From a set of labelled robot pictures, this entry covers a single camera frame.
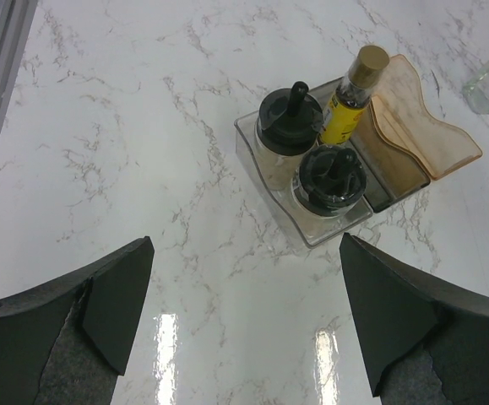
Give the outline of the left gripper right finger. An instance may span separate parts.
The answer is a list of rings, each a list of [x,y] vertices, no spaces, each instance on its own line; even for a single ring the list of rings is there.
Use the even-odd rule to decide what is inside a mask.
[[[344,234],[345,288],[383,404],[489,404],[489,297]]]

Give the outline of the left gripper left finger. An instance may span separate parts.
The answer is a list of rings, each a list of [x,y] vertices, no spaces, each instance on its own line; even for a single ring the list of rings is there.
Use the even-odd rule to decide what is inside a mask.
[[[128,366],[155,249],[148,236],[0,299],[0,404],[108,404]]]

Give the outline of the black cap shaker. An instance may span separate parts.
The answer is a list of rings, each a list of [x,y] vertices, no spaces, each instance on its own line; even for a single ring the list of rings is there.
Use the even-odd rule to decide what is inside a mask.
[[[367,174],[351,148],[323,144],[307,153],[291,179],[288,210],[303,235],[316,243],[362,216]]]
[[[316,145],[322,125],[323,110],[302,81],[263,99],[256,120],[255,147],[258,168],[268,189],[280,191],[291,182],[303,156]]]

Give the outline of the yellow label bottle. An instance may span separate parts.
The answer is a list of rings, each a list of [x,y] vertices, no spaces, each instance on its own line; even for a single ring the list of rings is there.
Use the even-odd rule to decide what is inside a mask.
[[[366,45],[358,51],[323,109],[320,143],[342,144],[350,138],[389,62],[388,53],[380,46]]]

